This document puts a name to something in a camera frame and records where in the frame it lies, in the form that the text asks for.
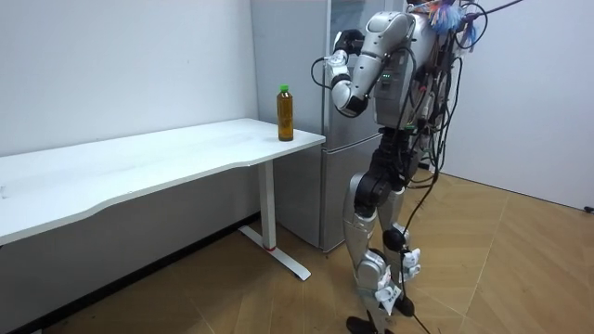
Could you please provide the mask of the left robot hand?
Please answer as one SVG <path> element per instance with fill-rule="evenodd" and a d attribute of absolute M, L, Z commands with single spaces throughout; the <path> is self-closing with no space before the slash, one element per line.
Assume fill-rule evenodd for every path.
<path fill-rule="evenodd" d="M 344 51 L 347 55 L 361 54 L 361 49 L 365 41 L 365 35 L 357 29 L 340 31 L 336 34 L 333 51 Z"/>

